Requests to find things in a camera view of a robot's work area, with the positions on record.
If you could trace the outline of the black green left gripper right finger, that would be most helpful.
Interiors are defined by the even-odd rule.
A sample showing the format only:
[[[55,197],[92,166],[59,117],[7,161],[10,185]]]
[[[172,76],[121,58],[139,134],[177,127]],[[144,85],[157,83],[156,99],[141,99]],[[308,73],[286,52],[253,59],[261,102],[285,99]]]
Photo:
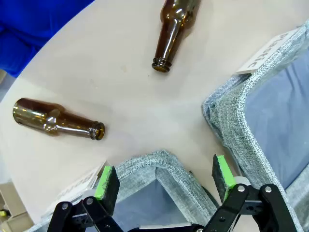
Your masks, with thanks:
[[[231,232],[242,215],[250,215],[261,232],[295,232],[296,226],[278,187],[262,185],[259,189],[239,183],[223,155],[213,156],[212,177],[222,205],[216,210],[206,232]]]

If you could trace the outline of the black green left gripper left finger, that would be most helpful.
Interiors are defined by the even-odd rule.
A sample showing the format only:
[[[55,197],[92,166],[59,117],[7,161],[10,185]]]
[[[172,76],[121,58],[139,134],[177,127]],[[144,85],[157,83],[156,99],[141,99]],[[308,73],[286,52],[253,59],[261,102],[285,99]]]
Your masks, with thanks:
[[[120,226],[112,218],[120,187],[113,166],[103,169],[94,196],[77,204],[59,202],[48,226],[49,232],[84,232],[94,227],[98,232],[119,232]]]

